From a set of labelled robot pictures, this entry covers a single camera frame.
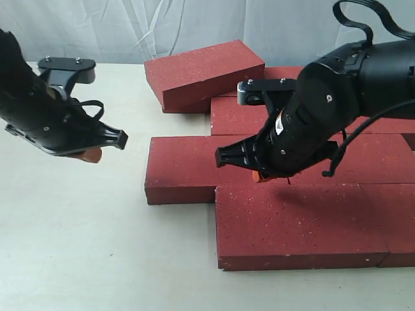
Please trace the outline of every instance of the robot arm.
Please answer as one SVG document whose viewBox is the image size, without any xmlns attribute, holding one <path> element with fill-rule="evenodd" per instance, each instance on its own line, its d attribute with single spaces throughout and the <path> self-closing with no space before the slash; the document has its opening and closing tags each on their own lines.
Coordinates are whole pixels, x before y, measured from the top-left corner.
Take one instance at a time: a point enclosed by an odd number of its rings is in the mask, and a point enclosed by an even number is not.
<svg viewBox="0 0 415 311">
<path fill-rule="evenodd" d="M 76 83 L 94 81 L 93 60 L 47 56 L 38 63 L 38 76 L 24 61 L 13 34 L 2 30 L 0 56 L 0 118 L 8 123 L 8 132 L 53 156 L 94 163 L 101 159 L 101 147 L 124 149 L 127 134 L 100 121 L 102 102 L 79 102 L 71 97 Z M 84 106 L 100 110 L 91 117 Z"/>
<path fill-rule="evenodd" d="M 404 40 L 372 43 L 367 25 L 348 20 L 341 2 L 370 7 L 387 30 Z M 372 0 L 341 0 L 335 17 L 362 29 L 366 40 L 339 47 L 305 66 L 297 80 L 249 80 L 238 85 L 242 105 L 264 104 L 269 118 L 254 136 L 216 152 L 217 166 L 235 165 L 259 173 L 260 180 L 285 178 L 325 159 L 331 177 L 347 145 L 377 119 L 415 119 L 415 33 L 400 29 L 387 9 Z M 345 128 L 357 117 L 369 119 L 349 137 Z M 329 139 L 342 132 L 344 142 Z"/>
</svg>

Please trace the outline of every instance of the white backdrop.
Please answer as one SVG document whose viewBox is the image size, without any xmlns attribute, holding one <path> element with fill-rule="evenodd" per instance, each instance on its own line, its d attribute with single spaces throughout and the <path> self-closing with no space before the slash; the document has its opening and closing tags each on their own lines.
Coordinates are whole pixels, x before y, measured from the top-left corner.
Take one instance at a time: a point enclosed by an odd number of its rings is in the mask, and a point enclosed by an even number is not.
<svg viewBox="0 0 415 311">
<path fill-rule="evenodd" d="M 29 61 L 46 54 L 106 63 L 143 61 L 240 39 L 267 65 L 305 65 L 364 38 L 340 27 L 335 0 L 0 0 L 0 27 L 12 31 Z M 398 25 L 415 30 L 413 0 L 381 0 Z M 375 41 L 394 40 L 363 6 L 348 17 L 369 23 Z"/>
</svg>

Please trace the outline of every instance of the stacked bricks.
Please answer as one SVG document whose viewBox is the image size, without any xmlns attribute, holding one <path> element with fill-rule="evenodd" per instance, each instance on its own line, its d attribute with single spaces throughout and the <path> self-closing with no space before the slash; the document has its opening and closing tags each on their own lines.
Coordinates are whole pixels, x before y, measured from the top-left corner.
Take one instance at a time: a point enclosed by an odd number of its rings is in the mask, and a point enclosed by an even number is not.
<svg viewBox="0 0 415 311">
<path fill-rule="evenodd" d="M 257 134 L 268 117 L 264 106 L 239 106 L 236 85 L 296 78 L 302 68 L 265 67 L 233 41 L 151 60 L 145 70 L 165 113 L 210 113 L 210 136 L 152 138 L 145 192 L 149 205 L 215 203 L 218 268 L 415 266 L 415 121 L 374 123 L 333 178 L 322 177 L 323 161 L 254 183 L 249 170 L 215 164 L 217 147 Z"/>
</svg>

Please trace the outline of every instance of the white table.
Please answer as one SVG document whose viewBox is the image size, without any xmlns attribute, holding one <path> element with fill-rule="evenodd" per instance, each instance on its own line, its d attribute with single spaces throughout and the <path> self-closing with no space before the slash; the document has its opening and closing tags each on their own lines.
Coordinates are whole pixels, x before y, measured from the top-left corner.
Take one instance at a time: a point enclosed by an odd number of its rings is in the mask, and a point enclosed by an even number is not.
<svg viewBox="0 0 415 311">
<path fill-rule="evenodd" d="M 144 193 L 150 138 L 209 135 L 209 117 L 163 114 L 142 65 L 96 73 L 73 95 L 104 102 L 126 150 L 91 165 L 0 131 L 0 310 L 415 308 L 412 268 L 218 270 L 214 206 L 150 207 Z"/>
</svg>

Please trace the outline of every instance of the sticker label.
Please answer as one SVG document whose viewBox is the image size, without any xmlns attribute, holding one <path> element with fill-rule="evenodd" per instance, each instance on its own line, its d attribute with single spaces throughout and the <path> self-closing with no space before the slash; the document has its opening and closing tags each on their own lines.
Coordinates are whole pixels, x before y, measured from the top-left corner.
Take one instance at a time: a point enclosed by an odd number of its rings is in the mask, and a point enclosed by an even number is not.
<svg viewBox="0 0 415 311">
<path fill-rule="evenodd" d="M 281 120 L 281 115 L 282 113 L 278 115 L 277 121 L 275 122 L 275 132 L 277 133 L 277 135 L 281 134 L 281 132 L 284 130 L 283 121 Z"/>
</svg>

